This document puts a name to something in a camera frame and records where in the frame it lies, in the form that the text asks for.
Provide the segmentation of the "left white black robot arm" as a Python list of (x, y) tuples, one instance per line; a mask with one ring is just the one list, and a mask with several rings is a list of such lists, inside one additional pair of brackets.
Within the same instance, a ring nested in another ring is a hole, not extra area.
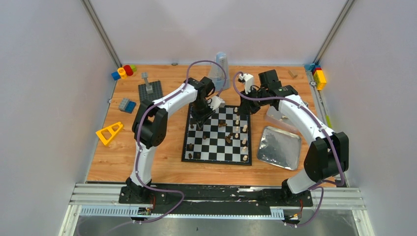
[(194, 123), (202, 127), (215, 110), (225, 104), (219, 96), (210, 97), (213, 90), (214, 84), (207, 77), (200, 81), (188, 78), (168, 95), (154, 101), (141, 102), (132, 125), (136, 157), (125, 188), (137, 202), (145, 203), (150, 199), (151, 166), (157, 146), (166, 137), (169, 117), (191, 104), (194, 108)]

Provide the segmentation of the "black white chessboard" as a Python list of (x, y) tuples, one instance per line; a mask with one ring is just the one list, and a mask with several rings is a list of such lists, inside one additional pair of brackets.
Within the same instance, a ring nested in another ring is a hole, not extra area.
[[(204, 126), (198, 128), (191, 121), (192, 106), (189, 105), (181, 160), (183, 162), (251, 166), (250, 115), (239, 114), (237, 108), (232, 105), (218, 108)], [(225, 121), (227, 125), (218, 127), (220, 120)], [(231, 136), (231, 144), (225, 141), (225, 137), (228, 135)], [(193, 155), (192, 159), (188, 159), (189, 153)], [(247, 161), (242, 160), (245, 155), (248, 156)]]

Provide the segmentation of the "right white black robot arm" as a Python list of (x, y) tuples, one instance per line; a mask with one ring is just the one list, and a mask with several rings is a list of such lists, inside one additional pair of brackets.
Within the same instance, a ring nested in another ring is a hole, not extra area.
[(244, 90), (238, 92), (239, 113), (252, 115), (262, 106), (274, 107), (289, 118), (309, 143), (303, 169), (282, 182), (283, 203), (294, 205), (300, 200), (301, 193), (323, 182), (329, 183), (329, 177), (340, 175), (338, 185), (342, 186), (345, 183), (344, 172), (349, 168), (348, 136), (344, 132), (336, 133), (320, 121), (291, 85), (281, 84), (276, 70), (260, 73), (259, 79), (260, 87), (254, 85), (253, 75), (241, 71), (231, 79), (234, 86), (236, 82), (244, 85)]

